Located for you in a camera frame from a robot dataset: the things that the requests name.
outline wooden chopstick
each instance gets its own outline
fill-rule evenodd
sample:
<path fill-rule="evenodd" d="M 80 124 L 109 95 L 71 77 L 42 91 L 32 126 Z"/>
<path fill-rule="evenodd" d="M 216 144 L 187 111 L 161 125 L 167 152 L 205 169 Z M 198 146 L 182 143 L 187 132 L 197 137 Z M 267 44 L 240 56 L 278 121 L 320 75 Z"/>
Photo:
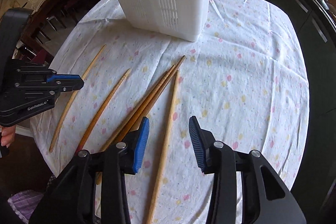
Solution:
<path fill-rule="evenodd" d="M 98 119 L 100 118 L 101 114 L 103 113 L 104 109 L 107 107 L 109 101 L 112 99 L 113 95 L 115 94 L 115 92 L 117 91 L 118 87 L 121 85 L 121 83 L 124 81 L 124 79 L 129 75 L 131 69 L 128 69 L 124 75 L 120 78 L 120 80 L 118 81 L 118 83 L 113 87 L 113 89 L 111 90 L 110 94 L 106 97 L 105 101 L 103 102 L 103 104 L 101 105 L 101 107 L 99 108 L 99 110 L 97 111 L 96 115 L 93 117 L 92 121 L 90 122 L 88 128 L 86 129 L 81 141 L 79 142 L 79 145 L 76 149 L 75 155 L 77 155 L 77 153 L 79 151 L 81 151 L 83 149 L 83 146 L 85 145 L 86 141 L 88 140 L 93 128 L 95 127 L 96 123 L 98 122 Z"/>
<path fill-rule="evenodd" d="M 134 114 L 138 111 L 138 109 L 143 105 L 143 103 L 147 100 L 147 98 L 154 92 L 154 90 L 157 88 L 157 86 L 162 81 L 167 79 L 167 77 L 171 74 L 171 72 L 173 71 L 174 68 L 175 68 L 175 65 L 173 65 L 169 69 L 169 71 L 167 71 L 163 75 L 163 77 L 160 79 L 160 81 L 152 88 L 151 92 L 147 96 L 144 96 L 142 98 L 142 100 L 137 104 L 137 106 L 133 109 L 133 111 L 129 115 L 127 115 L 126 119 L 122 122 L 122 124 L 120 126 L 118 126 L 118 128 L 112 133 L 111 137 L 106 141 L 106 143 L 104 143 L 104 145 L 100 149 L 100 152 L 103 152 L 106 149 L 108 149 L 110 144 L 118 137 L 120 132 L 125 128 L 125 126 L 129 123 L 129 121 L 134 117 Z M 99 185 L 101 183 L 101 180 L 102 180 L 102 173 L 98 172 L 97 178 L 96 178 L 96 184 Z"/>
<path fill-rule="evenodd" d="M 148 93 L 150 94 L 155 87 L 157 86 L 157 84 L 163 79 L 163 77 L 165 77 L 167 74 L 167 71 L 165 71 L 164 75 L 162 76 L 162 78 L 160 78 L 159 81 L 157 81 L 156 85 L 153 86 L 153 88 L 151 89 L 151 91 Z M 141 101 L 136 105 L 136 107 L 126 116 L 126 118 L 123 120 L 123 122 L 116 128 L 116 130 L 112 133 L 112 135 L 110 136 L 110 138 L 104 143 L 104 145 L 101 147 L 99 152 L 103 152 L 105 151 L 110 144 L 114 141 L 114 139 L 119 135 L 119 133 L 121 132 L 121 130 L 125 127 L 125 125 L 129 122 L 129 120 L 132 118 L 132 116 L 134 115 L 134 113 L 138 110 L 138 108 L 142 105 L 142 103 L 146 100 L 147 96 L 144 96 Z"/>
<path fill-rule="evenodd" d="M 116 142 L 121 142 L 122 141 L 122 139 L 126 136 L 126 134 L 131 129 L 131 127 L 133 126 L 133 124 L 140 117 L 141 113 L 143 112 L 143 110 L 145 109 L 145 107 L 148 105 L 148 103 L 150 102 L 150 100 L 154 97 L 155 93 L 159 90 L 160 86 L 162 86 L 165 81 L 167 81 L 169 83 L 169 81 L 171 80 L 171 78 L 173 77 L 173 75 L 176 73 L 176 71 L 179 69 L 180 65 L 182 64 L 182 62 L 184 60 L 185 60 L 185 55 L 182 56 L 182 58 L 176 64 L 176 66 L 174 67 L 173 71 L 168 75 L 168 77 L 165 77 L 165 79 L 163 78 L 158 83 L 158 85 L 155 87 L 155 89 L 148 95 L 148 97 L 146 98 L 146 100 L 138 108 L 138 110 L 135 112 L 135 114 L 133 115 L 133 117 L 129 120 L 129 122 L 122 129 L 122 131 L 120 132 L 120 134 L 115 138 Z"/>
<path fill-rule="evenodd" d="M 90 65 L 87 67 L 86 71 L 84 72 L 83 76 L 82 76 L 82 79 L 84 80 L 90 70 L 92 69 L 93 65 L 95 64 L 95 62 L 97 61 L 97 59 L 99 58 L 99 55 L 103 52 L 104 48 L 106 47 L 106 45 L 102 46 L 102 48 L 100 49 L 100 51 L 96 54 L 95 58 L 91 61 Z M 61 127 L 63 125 L 63 122 L 64 122 L 64 119 L 65 117 L 67 116 L 68 112 L 69 112 L 69 109 L 72 105 L 72 103 L 74 102 L 75 98 L 76 98 L 76 95 L 77 93 L 79 92 L 79 90 L 75 90 L 72 94 L 71 94 L 71 97 L 67 103 L 67 105 L 65 106 L 65 109 L 63 110 L 63 113 L 61 115 L 61 118 L 59 119 L 58 121 L 58 124 L 56 126 L 56 129 L 54 131 L 54 135 L 52 137 L 52 140 L 51 140 L 51 143 L 50 143 L 50 147 L 49 147 L 49 152 L 52 153 L 53 150 L 54 150 L 54 147 L 55 147 L 55 144 L 57 142 L 57 139 L 58 139 L 58 136 L 59 136 L 59 133 L 60 133 L 60 130 L 61 130 Z"/>
<path fill-rule="evenodd" d="M 161 180 L 162 180 L 162 176 L 163 176 L 163 171 L 164 171 L 164 168 L 165 168 L 165 165 L 166 165 L 169 138 L 170 138 L 170 133 L 171 133 L 172 121 L 173 121 L 173 113 L 174 113 L 174 109 L 175 109 L 178 82 L 179 82 L 179 71 L 177 71 L 177 73 L 176 73 L 173 98 L 172 98 L 172 102 L 171 102 L 171 105 L 170 105 L 169 117 L 168 117 L 168 121 L 167 121 L 166 134 L 165 134 L 164 141 L 163 141 L 163 147 L 162 147 L 162 152 L 161 152 L 161 157 L 160 157 L 159 169 L 158 169 L 157 175 L 156 175 L 156 180 L 155 180 L 151 205 L 150 205 L 150 208 L 149 208 L 149 213 L 148 213 L 148 216 L 147 216 L 146 224 L 152 224 L 154 211 L 155 211 L 156 200 L 157 200 L 158 195 L 159 195 Z"/>
<path fill-rule="evenodd" d="M 173 75 L 177 72 L 178 68 L 180 67 L 180 65 L 182 64 L 182 62 L 184 60 L 185 60 L 185 55 L 183 55 L 181 57 L 181 59 L 179 60 L 179 62 L 176 64 L 176 66 L 172 66 L 169 69 L 169 71 L 166 73 L 166 75 L 164 77 L 162 77 L 162 79 L 156 85 L 156 87 L 150 92 L 150 94 L 146 97 L 146 99 L 136 109 L 136 111 L 134 112 L 134 114 L 132 115 L 132 117 L 130 118 L 130 120 L 125 124 L 125 126 L 119 132 L 114 132 L 113 135 L 111 136 L 111 138 L 108 139 L 108 141 L 104 144 L 104 146 L 100 150 L 101 152 L 105 151 L 110 146 L 110 144 L 112 142 L 114 142 L 115 140 L 116 140 L 116 142 L 117 141 L 119 142 L 120 140 L 122 140 L 125 137 L 125 135 L 128 133 L 128 131 L 132 128 L 132 126 L 134 125 L 134 123 L 137 121 L 137 119 L 141 116 L 143 110 L 146 108 L 146 106 L 148 105 L 148 103 L 150 102 L 150 100 L 154 97 L 155 93 L 160 89 L 160 86 L 162 86 L 163 84 L 165 84 L 165 82 L 166 82 L 165 86 L 169 83 L 169 81 L 171 80 L 171 78 L 173 77 Z M 98 175 L 97 175 L 96 184 L 99 185 L 101 183 L 101 180 L 102 180 L 102 173 L 99 172 Z"/>
<path fill-rule="evenodd" d="M 148 103 L 148 105 L 146 105 L 145 109 L 143 110 L 143 112 L 138 117 L 138 119 L 135 121 L 135 123 L 133 124 L 133 126 L 131 127 L 131 129 L 129 131 L 134 131 L 134 130 L 138 130 L 139 129 L 139 126 L 140 126 L 141 121 L 142 121 L 142 117 L 145 117 L 145 116 L 148 115 L 148 113 L 151 111 L 153 105 L 156 103 L 156 101 L 158 100 L 158 98 L 160 97 L 161 93 L 164 91 L 164 89 L 168 85 L 168 83 L 169 83 L 169 81 L 165 81 L 163 83 L 163 85 L 159 88 L 159 90 L 157 91 L 157 93 L 155 93 L 154 97 L 150 100 L 150 102 Z"/>

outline cabinet handle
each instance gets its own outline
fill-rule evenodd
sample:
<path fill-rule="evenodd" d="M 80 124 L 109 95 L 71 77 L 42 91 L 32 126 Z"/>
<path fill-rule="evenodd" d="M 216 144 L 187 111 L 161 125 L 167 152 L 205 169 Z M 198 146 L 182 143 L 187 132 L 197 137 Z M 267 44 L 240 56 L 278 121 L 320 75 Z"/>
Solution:
<path fill-rule="evenodd" d="M 326 38 L 326 36 L 323 34 L 323 32 L 321 31 L 320 27 L 317 25 L 315 19 L 311 20 L 313 22 L 313 25 L 315 26 L 316 30 L 319 32 L 320 36 L 322 37 L 323 41 L 326 43 L 328 41 L 328 39 Z"/>
<path fill-rule="evenodd" d="M 299 0 L 295 0 L 295 1 L 302 8 L 303 11 L 305 11 L 306 13 L 308 13 L 308 9 Z"/>

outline human hand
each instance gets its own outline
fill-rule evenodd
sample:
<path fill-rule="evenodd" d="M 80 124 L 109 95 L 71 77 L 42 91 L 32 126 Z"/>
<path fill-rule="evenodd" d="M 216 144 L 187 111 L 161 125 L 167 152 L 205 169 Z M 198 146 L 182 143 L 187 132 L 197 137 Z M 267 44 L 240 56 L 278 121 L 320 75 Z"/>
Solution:
<path fill-rule="evenodd" d="M 6 146 L 8 148 L 11 145 L 11 143 L 14 141 L 16 126 L 12 126 L 12 127 L 0 126 L 0 128 L 2 128 L 1 146 Z"/>

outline dining table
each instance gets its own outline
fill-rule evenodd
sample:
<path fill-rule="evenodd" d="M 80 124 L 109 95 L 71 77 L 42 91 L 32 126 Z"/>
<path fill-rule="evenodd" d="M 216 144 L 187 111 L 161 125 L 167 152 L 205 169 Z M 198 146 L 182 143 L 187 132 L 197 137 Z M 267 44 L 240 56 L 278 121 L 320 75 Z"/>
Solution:
<path fill-rule="evenodd" d="M 49 146 L 71 96 L 30 120 L 36 144 L 58 176 L 105 98 L 131 69 L 84 145 L 90 153 L 105 141 L 163 73 L 183 56 L 173 110 L 167 161 L 153 223 L 205 223 L 213 175 L 198 168 L 188 120 L 233 150 L 257 149 L 291 189 L 298 173 L 309 118 L 309 84 L 301 47 L 288 16 L 265 0 L 209 0 L 207 20 L 196 42 L 131 26 L 118 0 L 101 0 L 77 24 L 53 59 L 58 73 L 83 75 L 105 49 L 78 92 L 52 153 Z M 126 175 L 131 222 L 146 220 L 158 171 L 172 97 L 172 81 L 148 114 L 150 133 L 136 175 Z M 236 223 L 242 219 L 237 173 Z M 101 185 L 95 213 L 101 215 Z"/>

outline purple checkered cloth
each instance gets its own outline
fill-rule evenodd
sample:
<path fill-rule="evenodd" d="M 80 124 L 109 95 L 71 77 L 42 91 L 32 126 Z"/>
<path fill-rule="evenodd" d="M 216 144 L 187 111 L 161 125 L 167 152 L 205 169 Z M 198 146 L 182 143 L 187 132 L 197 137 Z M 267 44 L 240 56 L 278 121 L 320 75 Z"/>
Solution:
<path fill-rule="evenodd" d="M 47 189 L 56 177 L 52 175 L 48 181 Z M 7 200 L 16 215 L 26 224 L 29 222 L 33 211 L 43 197 L 43 193 L 27 190 L 15 194 Z M 96 217 L 95 224 L 100 224 L 100 218 Z"/>

